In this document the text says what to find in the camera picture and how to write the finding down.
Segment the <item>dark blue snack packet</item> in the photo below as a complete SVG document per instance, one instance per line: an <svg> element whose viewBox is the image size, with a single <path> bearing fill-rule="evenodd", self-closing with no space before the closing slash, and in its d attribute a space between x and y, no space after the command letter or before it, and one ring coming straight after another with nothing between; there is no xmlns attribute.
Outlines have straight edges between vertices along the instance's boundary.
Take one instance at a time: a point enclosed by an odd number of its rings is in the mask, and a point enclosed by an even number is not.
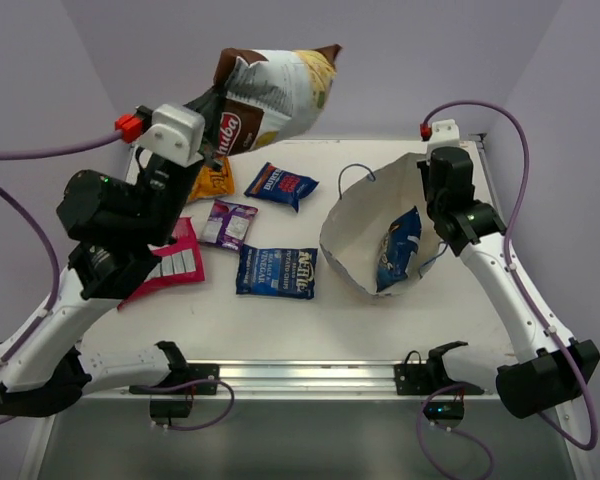
<svg viewBox="0 0 600 480"><path fill-rule="evenodd" d="M377 255L377 293L409 278L410 265L419 250L421 233L422 223L416 207L389 225Z"/></svg>

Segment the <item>pink snack packet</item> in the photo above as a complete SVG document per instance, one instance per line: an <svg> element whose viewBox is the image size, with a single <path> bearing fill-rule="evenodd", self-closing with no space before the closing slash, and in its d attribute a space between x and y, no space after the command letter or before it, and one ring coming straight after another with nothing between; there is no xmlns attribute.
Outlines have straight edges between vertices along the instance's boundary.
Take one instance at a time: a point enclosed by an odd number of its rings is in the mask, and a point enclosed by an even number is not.
<svg viewBox="0 0 600 480"><path fill-rule="evenodd" d="M131 296L117 306L118 310L166 288L205 281L200 246L189 217L178 219L172 237L175 239L173 244L152 249L152 253L160 258L160 262Z"/></svg>

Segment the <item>orange snack packet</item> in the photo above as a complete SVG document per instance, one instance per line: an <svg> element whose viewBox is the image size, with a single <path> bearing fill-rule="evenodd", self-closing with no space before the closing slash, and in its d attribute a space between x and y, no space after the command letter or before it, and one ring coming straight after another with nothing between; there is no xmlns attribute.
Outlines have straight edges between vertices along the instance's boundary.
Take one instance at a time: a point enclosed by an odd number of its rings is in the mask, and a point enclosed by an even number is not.
<svg viewBox="0 0 600 480"><path fill-rule="evenodd" d="M228 157L219 158L214 167L203 165L188 195L187 202L219 198L235 193L234 177Z"/></svg>

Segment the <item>blue checkered paper bag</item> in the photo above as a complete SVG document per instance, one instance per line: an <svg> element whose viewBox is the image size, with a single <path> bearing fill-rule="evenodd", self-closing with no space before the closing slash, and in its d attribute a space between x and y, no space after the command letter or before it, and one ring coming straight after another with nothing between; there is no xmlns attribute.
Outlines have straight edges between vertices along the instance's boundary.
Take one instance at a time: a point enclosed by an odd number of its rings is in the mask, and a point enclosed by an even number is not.
<svg viewBox="0 0 600 480"><path fill-rule="evenodd" d="M372 169L351 163L339 172L338 198L324 220L319 244L328 265L366 299L396 297L415 286L443 253L443 241L427 215L421 171L423 154L407 153ZM381 246L390 225L402 215L419 214L421 235L407 278L377 290Z"/></svg>

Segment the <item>purple candy packet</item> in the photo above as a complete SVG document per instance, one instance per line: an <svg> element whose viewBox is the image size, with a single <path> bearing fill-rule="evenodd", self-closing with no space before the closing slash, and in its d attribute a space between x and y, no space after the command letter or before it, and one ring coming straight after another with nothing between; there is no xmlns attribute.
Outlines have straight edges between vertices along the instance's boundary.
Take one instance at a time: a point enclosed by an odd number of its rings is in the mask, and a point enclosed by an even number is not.
<svg viewBox="0 0 600 480"><path fill-rule="evenodd" d="M239 252L258 209L215 200L199 240L209 246Z"/></svg>

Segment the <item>small blue snack packet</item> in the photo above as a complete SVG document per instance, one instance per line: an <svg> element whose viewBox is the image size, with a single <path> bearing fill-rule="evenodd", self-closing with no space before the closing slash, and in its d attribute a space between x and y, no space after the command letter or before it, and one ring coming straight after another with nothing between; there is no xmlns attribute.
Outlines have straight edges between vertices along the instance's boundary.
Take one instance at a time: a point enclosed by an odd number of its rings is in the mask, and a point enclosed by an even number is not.
<svg viewBox="0 0 600 480"><path fill-rule="evenodd" d="M267 162L246 188L244 195L289 205L298 213L300 201L308 197L318 185L319 182L311 177L286 171Z"/></svg>

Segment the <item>blue white snack packet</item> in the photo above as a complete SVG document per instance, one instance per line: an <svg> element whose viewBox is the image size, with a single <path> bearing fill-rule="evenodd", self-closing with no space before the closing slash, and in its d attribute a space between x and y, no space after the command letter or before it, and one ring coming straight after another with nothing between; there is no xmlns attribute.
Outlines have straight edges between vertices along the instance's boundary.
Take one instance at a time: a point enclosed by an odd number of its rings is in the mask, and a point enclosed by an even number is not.
<svg viewBox="0 0 600 480"><path fill-rule="evenodd" d="M237 295L311 300L315 295L316 248L243 245L235 280Z"/></svg>

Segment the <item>brown snack packet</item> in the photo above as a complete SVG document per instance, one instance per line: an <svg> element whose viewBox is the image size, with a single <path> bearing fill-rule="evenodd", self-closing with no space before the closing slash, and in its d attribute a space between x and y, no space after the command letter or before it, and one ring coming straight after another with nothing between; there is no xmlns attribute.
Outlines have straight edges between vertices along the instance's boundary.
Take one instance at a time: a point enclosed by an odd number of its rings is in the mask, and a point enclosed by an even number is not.
<svg viewBox="0 0 600 480"><path fill-rule="evenodd" d="M324 111L341 50L224 49L212 87L185 105L205 119L199 153L231 157L306 133Z"/></svg>

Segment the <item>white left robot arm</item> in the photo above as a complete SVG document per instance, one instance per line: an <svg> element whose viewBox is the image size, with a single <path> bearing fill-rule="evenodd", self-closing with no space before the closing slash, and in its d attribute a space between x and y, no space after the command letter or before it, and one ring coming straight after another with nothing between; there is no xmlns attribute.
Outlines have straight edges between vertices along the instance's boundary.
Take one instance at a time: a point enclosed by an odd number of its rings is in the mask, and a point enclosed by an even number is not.
<svg viewBox="0 0 600 480"><path fill-rule="evenodd" d="M152 154L135 183L81 170L56 209L77 241L46 300L0 343L0 416L42 418L82 396L133 387L182 391L191 375L172 341L135 352L101 354L79 346L84 334L127 300L160 263L153 248L173 232L203 166L187 167Z"/></svg>

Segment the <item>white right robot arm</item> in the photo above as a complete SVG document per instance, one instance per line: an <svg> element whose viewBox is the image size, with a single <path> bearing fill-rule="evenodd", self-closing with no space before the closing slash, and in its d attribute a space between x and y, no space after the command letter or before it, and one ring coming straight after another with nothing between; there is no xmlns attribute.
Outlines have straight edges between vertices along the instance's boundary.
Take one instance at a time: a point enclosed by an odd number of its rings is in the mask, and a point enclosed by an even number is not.
<svg viewBox="0 0 600 480"><path fill-rule="evenodd" d="M430 350L425 379L448 392L459 382L495 392L523 419L574 400L599 361L593 341L579 341L551 312L505 238L492 205L474 196L473 162L460 147L428 152L418 165L435 231L487 294L513 348L504 354L455 341Z"/></svg>

